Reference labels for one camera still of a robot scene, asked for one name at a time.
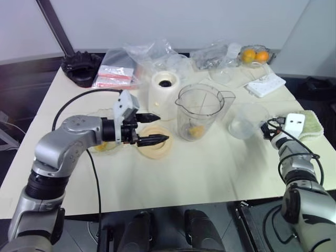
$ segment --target glass cup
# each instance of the glass cup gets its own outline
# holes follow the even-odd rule
[[[177,132],[189,141],[203,137],[217,116],[223,117],[235,100],[232,92],[205,84],[188,85],[178,95]]]
[[[229,132],[238,139],[248,139],[268,120],[266,108],[257,103],[245,104],[229,125]]]

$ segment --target bowl of oranges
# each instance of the bowl of oranges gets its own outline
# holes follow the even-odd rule
[[[241,62],[248,67],[260,67],[270,58],[270,51],[262,45],[244,46],[240,51]]]

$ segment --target jug handle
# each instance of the jug handle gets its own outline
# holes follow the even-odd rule
[[[223,96],[224,99],[224,106],[221,111],[221,117],[224,117],[231,107],[232,103],[235,101],[236,96],[234,93],[230,91],[220,91],[221,95]]]

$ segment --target plastic lid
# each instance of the plastic lid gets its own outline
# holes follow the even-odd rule
[[[173,143],[173,136],[171,132],[168,129],[158,125],[147,126],[140,132],[141,137],[147,137],[148,135],[152,134],[163,134],[167,135],[169,138],[163,143],[138,147],[140,153],[150,159],[161,159],[167,156],[170,152],[170,149],[172,148]]]
[[[240,50],[242,49],[242,46],[238,43],[231,43],[229,44],[227,48],[227,54],[226,57],[235,59],[237,58],[238,54],[240,53]]]

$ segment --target sponge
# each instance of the sponge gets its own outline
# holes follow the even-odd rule
[[[324,133],[324,128],[319,122],[314,111],[311,110],[301,110],[297,112],[298,114],[304,114],[306,116],[303,131],[300,134],[300,141],[310,141],[314,140]]]

